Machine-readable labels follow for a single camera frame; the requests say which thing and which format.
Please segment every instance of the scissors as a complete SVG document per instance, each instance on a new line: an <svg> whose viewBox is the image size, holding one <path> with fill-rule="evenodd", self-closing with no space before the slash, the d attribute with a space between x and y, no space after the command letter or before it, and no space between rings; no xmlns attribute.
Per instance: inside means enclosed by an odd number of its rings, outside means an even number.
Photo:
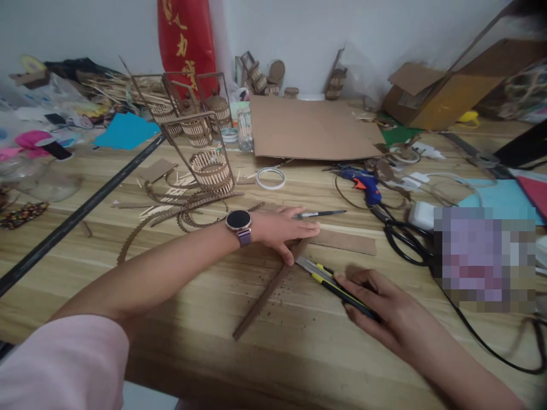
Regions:
<svg viewBox="0 0 547 410"><path fill-rule="evenodd" d="M427 248L432 248L433 246L433 234L431 232L424 231L416 225L398 221L381 202L371 207L370 212L372 212L380 221L385 223L386 226L383 231L386 234L387 242L389 242L393 250L396 251L401 258L412 263L413 265L432 268L433 253ZM427 247L422 245L422 243L418 240L417 235L421 236L425 240ZM420 259L413 259L404 253L395 241L395 238L416 252Z"/></svg>

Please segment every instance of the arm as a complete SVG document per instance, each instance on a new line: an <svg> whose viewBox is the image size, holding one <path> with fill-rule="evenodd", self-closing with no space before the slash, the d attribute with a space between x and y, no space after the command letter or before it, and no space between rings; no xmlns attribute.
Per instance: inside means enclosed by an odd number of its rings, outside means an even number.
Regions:
<svg viewBox="0 0 547 410"><path fill-rule="evenodd" d="M304 207L298 207L253 212L253 242L276 249L285 263L292 265L292 253L284 242L319 234L319 223L292 219L303 210ZM237 249L239 239L224 223L173 239L102 275L72 297L50 321L78 314L104 316L119 323L132 340L141 319L150 310Z"/></svg>
<svg viewBox="0 0 547 410"><path fill-rule="evenodd" d="M383 321L377 323L353 306L344 305L349 318L434 383L458 408L524 408L522 401L478 364L431 313L384 275L364 270L351 281L339 274L335 278Z"/></svg>

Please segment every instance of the pink shirt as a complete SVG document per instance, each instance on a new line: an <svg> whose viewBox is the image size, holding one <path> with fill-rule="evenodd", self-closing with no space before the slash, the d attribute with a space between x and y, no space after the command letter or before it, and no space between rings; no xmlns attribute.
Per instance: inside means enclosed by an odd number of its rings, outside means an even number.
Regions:
<svg viewBox="0 0 547 410"><path fill-rule="evenodd" d="M0 364L0 409L120 409L129 341L101 316L40 327Z"/></svg>

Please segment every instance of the red paper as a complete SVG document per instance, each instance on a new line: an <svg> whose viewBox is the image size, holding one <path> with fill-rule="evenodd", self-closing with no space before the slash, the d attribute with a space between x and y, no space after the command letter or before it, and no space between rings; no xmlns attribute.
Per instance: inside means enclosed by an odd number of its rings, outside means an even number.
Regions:
<svg viewBox="0 0 547 410"><path fill-rule="evenodd" d="M547 218L547 183L526 177L517 177L517 180L527 197L536 206L536 210Z"/></svg>
<svg viewBox="0 0 547 410"><path fill-rule="evenodd" d="M216 71L209 2L158 0L158 35L165 71L187 73L170 75L169 79L191 85L199 98L195 76ZM218 89L217 80L201 80L201 87L207 98L213 88Z"/></svg>

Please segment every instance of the watch face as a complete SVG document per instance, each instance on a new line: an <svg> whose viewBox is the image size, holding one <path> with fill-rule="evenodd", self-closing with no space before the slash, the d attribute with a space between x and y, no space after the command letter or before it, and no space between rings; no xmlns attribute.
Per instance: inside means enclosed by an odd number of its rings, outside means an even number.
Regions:
<svg viewBox="0 0 547 410"><path fill-rule="evenodd" d="M232 211L226 218L226 224L232 229L241 229L251 223L251 214L247 211Z"/></svg>

